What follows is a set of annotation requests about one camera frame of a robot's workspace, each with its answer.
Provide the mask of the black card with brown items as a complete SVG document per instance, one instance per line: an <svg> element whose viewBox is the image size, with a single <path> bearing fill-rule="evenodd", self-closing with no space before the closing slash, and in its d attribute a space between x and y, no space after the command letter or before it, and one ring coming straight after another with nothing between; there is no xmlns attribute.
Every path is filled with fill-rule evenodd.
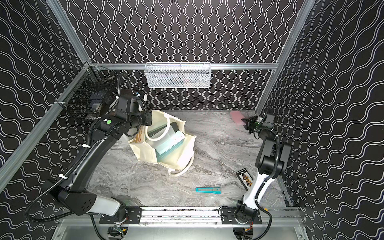
<svg viewBox="0 0 384 240"><path fill-rule="evenodd" d="M237 171L236 176L241 181L244 188L248 191L251 188L254 179L252 178L250 173L247 171L247 169L244 168L244 169Z"/></svg>

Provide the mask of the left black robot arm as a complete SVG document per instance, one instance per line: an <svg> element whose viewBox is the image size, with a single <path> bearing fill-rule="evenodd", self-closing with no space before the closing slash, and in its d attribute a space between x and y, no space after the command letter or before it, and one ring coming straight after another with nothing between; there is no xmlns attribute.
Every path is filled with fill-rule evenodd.
<svg viewBox="0 0 384 240"><path fill-rule="evenodd" d="M123 94L118 89L115 104L91 125L87 141L75 161L54 181L45 184L42 193L24 210L25 219L33 223L45 223L70 215L101 214L111 217L117 224L123 223L127 218L124 202L88 192L86 188L108 150L122 136L134 138L141 127L150 126L152 120L152 112L148 109L144 95L135 92L133 84L129 85L128 93ZM32 207L46 195L51 195L69 212L49 218L34 218L30 214Z"/></svg>

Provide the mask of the pink pencil case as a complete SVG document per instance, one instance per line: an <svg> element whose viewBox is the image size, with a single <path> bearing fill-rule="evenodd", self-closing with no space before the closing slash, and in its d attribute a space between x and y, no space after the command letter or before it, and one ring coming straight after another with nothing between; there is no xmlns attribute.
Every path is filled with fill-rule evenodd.
<svg viewBox="0 0 384 240"><path fill-rule="evenodd" d="M243 121L245 119L244 115L240 111L231 111L231 118L237 126L243 126L246 123Z"/></svg>

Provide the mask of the teal white book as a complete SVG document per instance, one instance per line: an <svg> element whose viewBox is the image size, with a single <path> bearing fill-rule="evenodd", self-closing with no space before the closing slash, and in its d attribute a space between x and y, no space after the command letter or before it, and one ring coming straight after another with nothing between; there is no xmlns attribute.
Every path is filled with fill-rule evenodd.
<svg viewBox="0 0 384 240"><path fill-rule="evenodd" d="M164 162L165 158L176 150L183 143L184 139L185 134L180 131L178 123L173 122L163 138L158 141L146 139L146 143L155 149L157 161Z"/></svg>

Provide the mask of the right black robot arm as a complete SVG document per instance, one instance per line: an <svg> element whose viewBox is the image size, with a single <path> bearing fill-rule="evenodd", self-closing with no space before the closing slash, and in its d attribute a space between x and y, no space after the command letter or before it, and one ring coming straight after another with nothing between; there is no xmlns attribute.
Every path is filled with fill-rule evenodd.
<svg viewBox="0 0 384 240"><path fill-rule="evenodd" d="M252 180L245 170L237 172L247 190L237 202L235 210L236 220L240 224L251 223L258 218L262 210L260 202L267 188L287 168L291 145L282 141L274 130L274 118L275 116L269 114L240 118L240 123L248 133L263 141L255 163L258 170L256 178Z"/></svg>

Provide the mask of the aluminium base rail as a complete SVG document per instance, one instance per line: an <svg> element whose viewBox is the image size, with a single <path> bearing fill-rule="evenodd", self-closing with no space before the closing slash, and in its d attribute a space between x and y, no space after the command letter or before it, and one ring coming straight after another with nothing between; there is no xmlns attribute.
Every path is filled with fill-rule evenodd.
<svg viewBox="0 0 384 240"><path fill-rule="evenodd" d="M274 207L269 209L273 217L273 226L299 226L301 214L297 208ZM235 207L131 207L128 220L121 227L256 227L268 224L269 217L265 213L257 213L253 221L251 217L239 212ZM102 227L118 225L109 217L95 216L96 224ZM65 227L92 227L88 215L67 217L61 220Z"/></svg>

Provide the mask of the teal utility knife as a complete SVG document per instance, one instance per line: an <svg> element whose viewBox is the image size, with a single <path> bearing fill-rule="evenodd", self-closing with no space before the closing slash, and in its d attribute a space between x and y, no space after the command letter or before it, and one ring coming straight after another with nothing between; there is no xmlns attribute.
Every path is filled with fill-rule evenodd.
<svg viewBox="0 0 384 240"><path fill-rule="evenodd" d="M221 195L222 189L220 187L203 187L203 188L196 188L195 189L197 193L207 193L207 194L216 194Z"/></svg>

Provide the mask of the cream canvas tote bag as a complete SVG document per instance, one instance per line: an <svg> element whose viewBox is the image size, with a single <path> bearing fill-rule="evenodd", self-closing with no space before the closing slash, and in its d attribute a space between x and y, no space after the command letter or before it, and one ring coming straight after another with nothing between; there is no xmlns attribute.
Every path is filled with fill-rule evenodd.
<svg viewBox="0 0 384 240"><path fill-rule="evenodd" d="M138 161L168 168L179 177L192 166L196 136L187 134L186 122L168 113L152 110L152 124L142 126L128 141Z"/></svg>

